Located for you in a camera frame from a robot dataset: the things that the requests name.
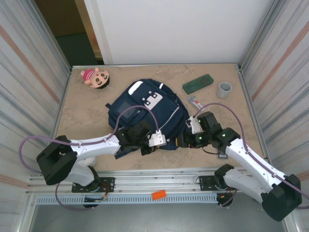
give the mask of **backpack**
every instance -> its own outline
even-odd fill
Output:
[[[118,116],[133,105],[145,105],[154,114],[159,128],[165,135],[167,144],[160,149],[176,150],[175,139],[189,129],[185,121],[189,114],[181,100],[166,85],[153,79],[141,79],[133,82],[113,104],[106,104],[109,108],[109,125],[114,129]],[[155,133],[155,122],[151,114],[143,108],[134,108],[127,111],[119,121],[119,128],[131,128],[140,121],[147,121]],[[116,159],[129,152],[120,152]]]

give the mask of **tabletop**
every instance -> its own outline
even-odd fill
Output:
[[[108,108],[106,103],[115,99],[133,82],[143,78],[152,78],[170,87],[184,103],[189,115],[196,113],[197,108],[187,100],[189,95],[182,89],[183,84],[205,74],[209,74],[214,82],[192,96],[207,104],[219,102],[229,106],[240,118],[248,145],[262,156],[251,115],[234,64],[188,64],[188,65],[152,65],[152,66],[98,66],[100,71],[110,74],[109,86],[112,89],[93,89],[84,84],[80,72],[87,67],[75,68],[72,71],[65,103],[57,131],[57,135],[66,135],[68,139],[90,139],[101,137],[112,132],[108,124]],[[219,83],[228,81],[232,91],[227,99],[216,95]],[[221,106],[209,106],[222,128],[231,127],[241,134],[234,116]],[[216,152],[208,146],[208,151]],[[165,168],[220,167],[226,163],[239,164],[232,158],[219,159],[216,155],[204,153],[202,149],[178,148],[175,151],[156,150],[146,156],[140,151],[131,152],[119,159],[113,154],[97,157],[97,171],[144,170]]]

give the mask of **backpack pocket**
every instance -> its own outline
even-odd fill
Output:
[[[138,105],[130,98],[119,99],[109,110],[109,115],[114,118],[118,118],[118,116],[127,108]],[[143,108],[133,108],[131,110],[126,111],[119,120],[120,126],[125,127],[133,127],[135,124],[140,122],[145,115],[148,113],[147,110]]]

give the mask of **wire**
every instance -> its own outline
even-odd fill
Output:
[[[107,196],[107,193],[109,193],[110,192],[110,187],[109,187],[109,185],[108,184],[106,184],[106,183],[100,183],[100,187],[105,191],[105,196]]]
[[[57,143],[57,144],[62,144],[62,145],[68,145],[68,146],[86,146],[86,145],[94,145],[94,144],[99,144],[99,143],[103,143],[107,140],[109,140],[117,131],[118,129],[118,125],[119,125],[119,120],[121,118],[121,116],[126,112],[126,111],[129,111],[131,109],[134,109],[134,108],[144,108],[146,110],[149,111],[149,113],[151,114],[151,116],[154,118],[154,121],[155,121],[155,127],[156,127],[156,130],[158,131],[159,130],[159,125],[158,125],[158,122],[155,118],[155,115],[153,114],[153,112],[151,112],[151,110],[149,110],[146,106],[143,106],[143,105],[134,105],[134,106],[131,106],[127,109],[125,109],[117,118],[117,121],[116,121],[116,125],[115,125],[115,128],[114,130],[112,131],[112,133],[107,136],[107,138],[104,138],[102,140],[99,140],[99,141],[95,141],[95,142],[88,142],[88,143],[67,143],[67,142],[64,142],[64,141],[60,141],[60,140],[57,140],[57,139],[52,139],[52,138],[49,138],[49,137],[45,137],[45,136],[40,136],[40,135],[33,135],[33,136],[29,136],[25,139],[23,139],[23,141],[20,143],[19,145],[19,148],[18,148],[18,157],[19,157],[19,160],[20,162],[23,164],[23,166],[35,173],[39,173],[39,174],[42,174],[41,171],[39,170],[36,170],[36,169],[33,169],[31,168],[30,166],[28,166],[24,159],[23,159],[23,154],[22,154],[22,149],[23,149],[23,146],[25,144],[26,141],[28,141],[29,139],[44,139],[44,140],[48,140],[48,141],[51,141],[51,142],[54,142],[54,143]],[[80,208],[75,208],[75,207],[70,207],[70,206],[67,206],[67,205],[64,205],[63,203],[61,203],[61,201],[59,200],[58,198],[58,194],[57,194],[57,191],[58,191],[58,187],[59,187],[60,183],[57,184],[56,186],[56,190],[55,190],[55,197],[56,197],[56,200],[57,202],[59,203],[59,205],[61,205],[62,207],[68,209],[68,210],[72,210],[72,211],[87,211],[91,208],[85,208],[85,209],[80,209]]]
[[[288,185],[289,187],[291,187],[292,189],[294,189],[295,191],[299,192],[300,194],[302,194],[304,197],[306,197],[308,200],[309,200],[309,195],[306,194],[305,192],[303,192],[302,190],[300,190],[299,188],[295,187],[294,185],[290,184],[289,182],[287,182],[285,179],[281,178],[280,176],[278,176],[276,173],[274,173],[272,170],[270,170],[267,166],[265,166],[262,162],[260,162],[248,149],[247,147],[247,142],[246,142],[246,137],[245,137],[245,131],[244,131],[244,127],[240,121],[240,119],[238,118],[238,116],[235,114],[235,112],[229,108],[228,106],[226,105],[223,105],[221,103],[209,103],[209,104],[206,104],[204,105],[202,108],[200,108],[196,114],[193,116],[196,117],[203,109],[205,109],[207,106],[210,106],[210,105],[219,105],[219,106],[222,106],[224,108],[226,108],[227,110],[229,110],[233,115],[234,117],[236,118],[237,122],[239,123],[239,126],[240,126],[240,129],[241,129],[241,134],[242,134],[242,141],[243,141],[243,145],[244,145],[244,148],[246,150],[246,152],[248,153],[248,155],[255,161],[257,162],[261,167],[263,167],[266,171],[268,171],[270,174],[272,174],[274,177],[276,177],[277,179],[279,179],[281,182],[285,183],[286,185]],[[299,206],[297,207],[297,209],[309,209],[309,205],[307,206]]]
[[[100,143],[103,143],[103,142],[109,140],[109,139],[117,132],[118,125],[119,125],[119,120],[120,120],[121,116],[124,115],[125,112],[127,112],[127,111],[129,111],[129,110],[131,110],[131,109],[133,109],[133,108],[144,108],[144,109],[148,110],[149,113],[151,114],[151,116],[154,118],[156,130],[157,130],[157,131],[159,130],[158,122],[157,122],[157,120],[156,120],[156,118],[155,118],[155,115],[153,114],[153,112],[152,112],[150,109],[148,109],[148,108],[147,108],[146,106],[144,106],[144,105],[133,105],[133,106],[131,106],[131,107],[125,109],[125,110],[118,116],[117,121],[116,121],[115,128],[114,128],[114,130],[112,131],[112,133],[111,133],[109,136],[107,136],[107,138],[103,138],[103,139],[101,139],[101,140],[99,140],[99,141],[95,141],[95,142],[88,142],[88,143],[81,143],[81,144],[79,144],[79,143],[68,143],[68,142],[64,142],[64,141],[60,141],[60,140],[57,140],[57,139],[52,139],[52,138],[45,137],[45,136],[40,136],[40,135],[33,135],[33,136],[29,136],[29,137],[23,139],[23,141],[21,141],[21,143],[20,143],[20,145],[19,145],[19,148],[18,148],[18,157],[19,157],[19,160],[20,160],[20,162],[23,164],[23,166],[26,167],[27,169],[29,169],[29,170],[31,170],[31,171],[33,171],[33,172],[35,172],[35,173],[42,174],[41,171],[36,170],[36,169],[33,169],[33,168],[31,168],[30,166],[28,166],[28,165],[25,163],[24,159],[23,159],[22,149],[23,149],[23,146],[24,146],[24,144],[25,144],[26,141],[28,141],[29,139],[44,139],[44,140],[48,140],[48,141],[51,141],[51,142],[54,142],[54,143],[57,143],[57,144],[68,145],[68,146],[87,146],[87,145],[100,144]]]
[[[220,154],[220,152],[218,152],[218,153],[213,153],[213,152],[210,152],[210,151],[205,151],[204,148],[202,148],[202,150],[203,150],[205,153],[211,154],[211,155],[219,155],[219,154]]]
[[[224,202],[223,204],[221,204],[220,206],[221,207],[223,207],[223,206],[225,206],[226,204],[228,204],[234,197],[235,197],[235,195],[236,195],[236,193],[237,193],[237,191],[238,191],[238,189],[237,190],[235,190],[235,192],[233,193],[233,195],[231,196],[231,198],[230,199],[228,199],[226,202]]]
[[[92,209],[92,208],[75,208],[75,207],[71,207],[71,206],[68,206],[68,205],[61,203],[61,201],[58,198],[58,187],[59,187],[60,183],[61,182],[59,182],[57,184],[56,190],[55,190],[56,201],[59,203],[59,205],[61,205],[65,209],[68,209],[68,210],[71,210],[71,211],[88,211],[88,210]]]

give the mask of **backpack zipper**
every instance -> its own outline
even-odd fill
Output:
[[[176,113],[176,111],[179,109],[179,106],[177,106],[176,110],[174,110],[174,112],[170,115],[170,117],[168,118],[168,120],[163,124],[162,127],[160,127],[159,129],[162,129],[174,116],[174,114]]]

